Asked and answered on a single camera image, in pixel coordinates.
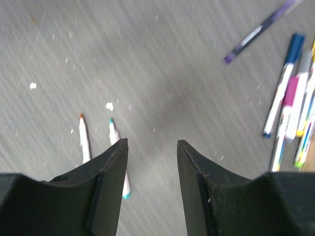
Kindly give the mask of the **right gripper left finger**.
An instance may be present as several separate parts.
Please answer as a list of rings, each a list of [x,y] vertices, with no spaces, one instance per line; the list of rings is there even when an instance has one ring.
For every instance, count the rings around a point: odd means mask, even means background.
[[[1,174],[1,235],[114,236],[127,159],[127,139],[120,139],[104,153],[51,181]]]

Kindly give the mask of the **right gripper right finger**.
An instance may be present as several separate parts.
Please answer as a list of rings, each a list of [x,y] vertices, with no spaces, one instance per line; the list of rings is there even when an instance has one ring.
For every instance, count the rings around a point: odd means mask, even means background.
[[[248,179],[201,155],[187,141],[177,162],[189,236],[312,236],[313,172],[267,172]]]

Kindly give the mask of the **yellow marker pen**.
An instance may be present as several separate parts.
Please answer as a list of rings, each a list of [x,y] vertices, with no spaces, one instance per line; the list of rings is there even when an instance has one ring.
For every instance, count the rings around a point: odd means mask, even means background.
[[[87,133],[87,126],[84,120],[83,113],[80,114],[79,119],[79,137],[80,137],[80,146],[82,149],[82,155],[83,155],[83,163],[90,161],[91,154],[90,154],[90,144],[89,144],[89,138]]]

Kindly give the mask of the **teal marker pen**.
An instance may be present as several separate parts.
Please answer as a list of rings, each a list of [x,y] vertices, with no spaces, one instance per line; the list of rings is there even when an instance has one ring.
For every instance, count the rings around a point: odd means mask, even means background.
[[[114,145],[120,139],[120,133],[116,128],[115,122],[113,118],[109,119],[109,139],[110,144]],[[124,187],[123,187],[123,198],[126,200],[131,196],[131,187],[129,182],[128,173],[126,171],[125,180],[124,180]]]

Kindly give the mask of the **purple marker pen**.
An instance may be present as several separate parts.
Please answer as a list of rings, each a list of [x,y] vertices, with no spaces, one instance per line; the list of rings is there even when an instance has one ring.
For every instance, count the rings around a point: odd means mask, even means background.
[[[256,38],[265,32],[275,21],[289,14],[302,0],[287,0],[250,32],[229,54],[224,57],[224,62],[230,64],[243,50],[245,50]]]

